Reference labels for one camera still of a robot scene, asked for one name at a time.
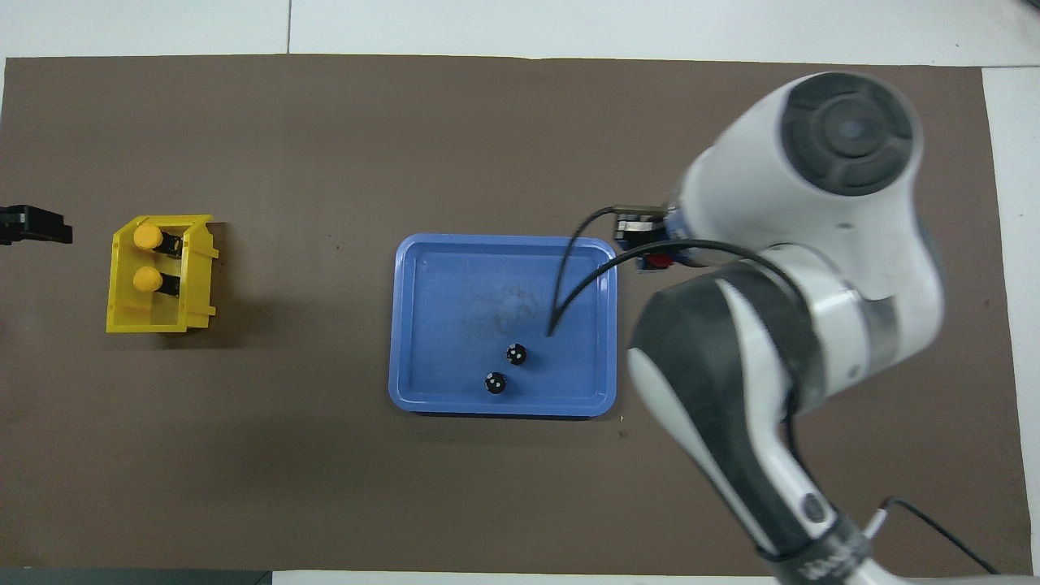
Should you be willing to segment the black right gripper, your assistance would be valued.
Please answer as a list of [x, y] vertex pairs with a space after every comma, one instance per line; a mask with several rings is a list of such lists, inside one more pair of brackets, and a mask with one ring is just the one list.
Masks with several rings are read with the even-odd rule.
[[[652, 243], [681, 240], [690, 235], [686, 220], [675, 205], [622, 207], [614, 211], [613, 239], [622, 252]], [[658, 251], [648, 254], [668, 254], [674, 260], [672, 266], [691, 268], [690, 254], [686, 251]], [[645, 269], [643, 260], [645, 255], [635, 259], [636, 271], [651, 271]]]

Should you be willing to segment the blue plastic tray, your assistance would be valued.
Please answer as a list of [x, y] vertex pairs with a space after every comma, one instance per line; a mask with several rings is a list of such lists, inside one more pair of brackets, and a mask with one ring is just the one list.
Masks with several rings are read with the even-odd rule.
[[[594, 418], [618, 393], [619, 275], [606, 271], [547, 336], [553, 294], [567, 297], [613, 259], [579, 238], [557, 277], [564, 236], [420, 233], [395, 253], [388, 392], [414, 414]], [[527, 362], [505, 359], [510, 344]], [[501, 371], [501, 395], [483, 379]]]

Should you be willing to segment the brown paper mat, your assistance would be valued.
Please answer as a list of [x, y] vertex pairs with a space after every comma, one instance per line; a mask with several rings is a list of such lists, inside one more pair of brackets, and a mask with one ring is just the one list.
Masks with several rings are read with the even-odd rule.
[[[763, 575], [627, 371], [591, 421], [407, 414], [395, 249], [656, 205], [822, 63], [20, 58], [0, 205], [0, 566]], [[109, 333], [111, 240], [213, 215], [206, 329]]]

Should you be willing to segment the yellow push button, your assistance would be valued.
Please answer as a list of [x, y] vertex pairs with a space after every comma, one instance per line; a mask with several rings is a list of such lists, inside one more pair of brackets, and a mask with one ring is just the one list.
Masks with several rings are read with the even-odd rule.
[[142, 266], [135, 271], [132, 285], [138, 292], [157, 292], [170, 297], [180, 295], [180, 277], [163, 273], [155, 266]]
[[183, 255], [184, 241], [181, 236], [164, 231], [155, 223], [141, 223], [132, 234], [132, 241], [138, 249], [155, 254], [180, 258]]

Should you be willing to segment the yellow plastic bin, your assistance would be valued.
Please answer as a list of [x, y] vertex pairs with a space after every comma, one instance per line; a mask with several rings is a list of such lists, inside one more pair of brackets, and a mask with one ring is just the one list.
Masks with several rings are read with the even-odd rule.
[[[111, 240], [106, 330], [109, 333], [186, 333], [206, 329], [218, 313], [212, 303], [213, 268], [220, 252], [211, 233], [211, 214], [147, 214], [131, 219]], [[181, 236], [183, 255], [172, 258], [138, 249], [132, 241], [141, 223], [155, 223]], [[138, 292], [132, 277], [138, 269], [152, 266], [180, 277], [180, 295]]]

